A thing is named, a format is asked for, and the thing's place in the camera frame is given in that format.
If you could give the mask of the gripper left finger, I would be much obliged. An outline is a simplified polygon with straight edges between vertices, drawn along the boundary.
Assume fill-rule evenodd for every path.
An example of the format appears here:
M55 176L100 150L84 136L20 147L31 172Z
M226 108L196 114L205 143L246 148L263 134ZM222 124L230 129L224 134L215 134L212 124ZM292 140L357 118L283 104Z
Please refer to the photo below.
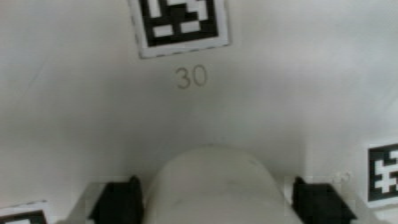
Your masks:
M137 176L126 182L110 182L100 195L89 220L94 224L142 224L144 201Z

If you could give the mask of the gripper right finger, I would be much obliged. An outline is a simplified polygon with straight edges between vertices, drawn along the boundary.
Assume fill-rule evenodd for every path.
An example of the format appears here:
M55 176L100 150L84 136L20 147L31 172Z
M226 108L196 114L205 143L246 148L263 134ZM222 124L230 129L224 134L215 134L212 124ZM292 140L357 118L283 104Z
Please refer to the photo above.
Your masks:
M293 182L292 208L304 224L352 224L356 213L327 183Z

